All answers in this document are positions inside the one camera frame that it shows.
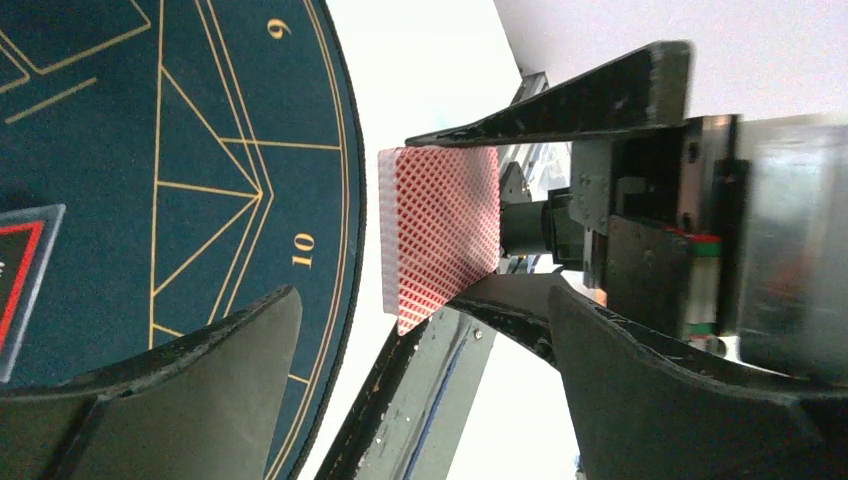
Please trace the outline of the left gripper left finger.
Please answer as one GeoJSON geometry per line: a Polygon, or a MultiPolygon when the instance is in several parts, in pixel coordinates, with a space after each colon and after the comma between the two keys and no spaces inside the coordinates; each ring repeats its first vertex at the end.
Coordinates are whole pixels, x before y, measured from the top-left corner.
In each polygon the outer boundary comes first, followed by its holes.
{"type": "Polygon", "coordinates": [[[52,387],[1,394],[5,479],[260,479],[302,319],[284,286],[52,387]]]}

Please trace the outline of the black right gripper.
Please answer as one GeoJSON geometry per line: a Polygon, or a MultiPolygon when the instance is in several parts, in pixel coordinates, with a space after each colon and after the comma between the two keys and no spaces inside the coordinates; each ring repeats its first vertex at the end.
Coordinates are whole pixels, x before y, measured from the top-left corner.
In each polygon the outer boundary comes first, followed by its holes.
{"type": "MultiPolygon", "coordinates": [[[[586,287],[603,291],[614,312],[689,344],[708,345],[738,330],[750,163],[737,154],[738,115],[683,124],[692,59],[690,41],[652,42],[480,120],[413,136],[405,144],[583,140],[572,145],[569,184],[540,200],[532,198],[518,163],[505,166],[503,252],[548,254],[581,272],[586,287]],[[633,137],[587,140],[626,136],[633,137]]],[[[549,305],[555,288],[577,296],[557,273],[490,274],[447,306],[555,368],[549,305]]]]}

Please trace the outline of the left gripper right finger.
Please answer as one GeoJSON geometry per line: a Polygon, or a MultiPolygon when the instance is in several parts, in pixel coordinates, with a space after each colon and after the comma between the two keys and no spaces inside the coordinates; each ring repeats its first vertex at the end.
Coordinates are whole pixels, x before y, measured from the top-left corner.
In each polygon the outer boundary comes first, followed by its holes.
{"type": "Polygon", "coordinates": [[[707,354],[565,284],[548,311],[590,478],[846,477],[845,388],[707,354]]]}

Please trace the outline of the red playing card deck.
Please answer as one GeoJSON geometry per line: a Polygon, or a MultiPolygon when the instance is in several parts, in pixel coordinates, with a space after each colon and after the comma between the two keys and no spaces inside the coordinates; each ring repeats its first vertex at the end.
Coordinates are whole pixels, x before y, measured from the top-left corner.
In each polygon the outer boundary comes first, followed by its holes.
{"type": "Polygon", "coordinates": [[[398,335],[496,271],[499,173],[494,147],[379,152],[382,301],[398,335]]]}

